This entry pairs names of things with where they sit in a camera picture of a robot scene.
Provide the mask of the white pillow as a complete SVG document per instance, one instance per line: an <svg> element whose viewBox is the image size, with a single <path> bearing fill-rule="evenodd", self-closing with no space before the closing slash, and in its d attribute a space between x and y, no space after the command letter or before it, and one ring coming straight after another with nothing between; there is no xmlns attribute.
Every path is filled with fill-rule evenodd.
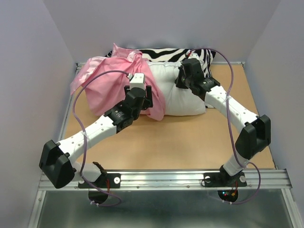
<svg viewBox="0 0 304 228"><path fill-rule="evenodd" d="M147 63L165 100L165 114L173 116L193 116L206 112L204 101L195 96L190 89L178 88L180 62L148 62Z"/></svg>

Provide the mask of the pink floral satin pillowcase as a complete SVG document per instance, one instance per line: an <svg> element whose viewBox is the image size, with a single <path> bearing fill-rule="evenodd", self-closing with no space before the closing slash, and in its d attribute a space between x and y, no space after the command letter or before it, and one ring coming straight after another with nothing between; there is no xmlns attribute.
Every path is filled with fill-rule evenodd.
<svg viewBox="0 0 304 228"><path fill-rule="evenodd" d="M124 87L129 84L127 75L135 73L143 73L144 84L152 87L153 107L141 111L141 114L157 121L162 120L166 110L165 98L148 66L148 58L139 50L113 44L110 57L97 56L88 59L70 84L70 93L87 86L85 95L89 108L94 115L101 116L124 100Z"/></svg>

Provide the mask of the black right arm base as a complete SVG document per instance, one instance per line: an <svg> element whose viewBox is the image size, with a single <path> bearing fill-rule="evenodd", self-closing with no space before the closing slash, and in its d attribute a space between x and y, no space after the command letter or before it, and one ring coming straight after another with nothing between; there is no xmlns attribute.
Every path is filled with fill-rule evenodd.
<svg viewBox="0 0 304 228"><path fill-rule="evenodd" d="M219 188L220 199L234 204L238 199L238 188L246 187L247 181L244 172L239 171L236 175L230 176L222 165L218 172L203 174L200 185L206 188Z"/></svg>

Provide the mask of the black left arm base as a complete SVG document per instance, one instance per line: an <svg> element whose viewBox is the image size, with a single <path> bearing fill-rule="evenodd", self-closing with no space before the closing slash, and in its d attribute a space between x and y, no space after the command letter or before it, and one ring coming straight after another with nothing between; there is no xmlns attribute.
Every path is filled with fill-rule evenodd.
<svg viewBox="0 0 304 228"><path fill-rule="evenodd" d="M84 174L89 177L97 177L94 182L87 183L84 180L78 182L80 189L94 189L88 192L91 205L97 207L112 207L122 203L120 197L110 193L110 189L119 189L121 183L120 173L108 173L98 162L85 165Z"/></svg>

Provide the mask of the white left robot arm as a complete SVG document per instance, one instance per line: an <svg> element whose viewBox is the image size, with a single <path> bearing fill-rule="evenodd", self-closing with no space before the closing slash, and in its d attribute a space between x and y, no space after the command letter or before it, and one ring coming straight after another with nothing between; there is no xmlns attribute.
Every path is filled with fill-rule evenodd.
<svg viewBox="0 0 304 228"><path fill-rule="evenodd" d="M78 157L107 137L115 135L139 118L140 112L152 107L152 87L125 88L125 99L106 111L93 124L75 135L43 146L39 167L56 189L69 184L75 177L73 167Z"/></svg>

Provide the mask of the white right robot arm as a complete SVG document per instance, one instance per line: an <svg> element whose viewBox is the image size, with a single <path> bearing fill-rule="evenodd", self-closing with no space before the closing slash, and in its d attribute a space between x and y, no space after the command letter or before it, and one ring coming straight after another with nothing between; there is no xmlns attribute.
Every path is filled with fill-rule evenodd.
<svg viewBox="0 0 304 228"><path fill-rule="evenodd" d="M271 143L271 120L267 115L258 116L247 110L229 95L228 92L212 77L204 77L201 64L195 58L181 62L175 84L178 88L190 89L207 104L213 106L239 132L236 141L232 141L233 155L221 167L219 181L230 185L249 161Z"/></svg>

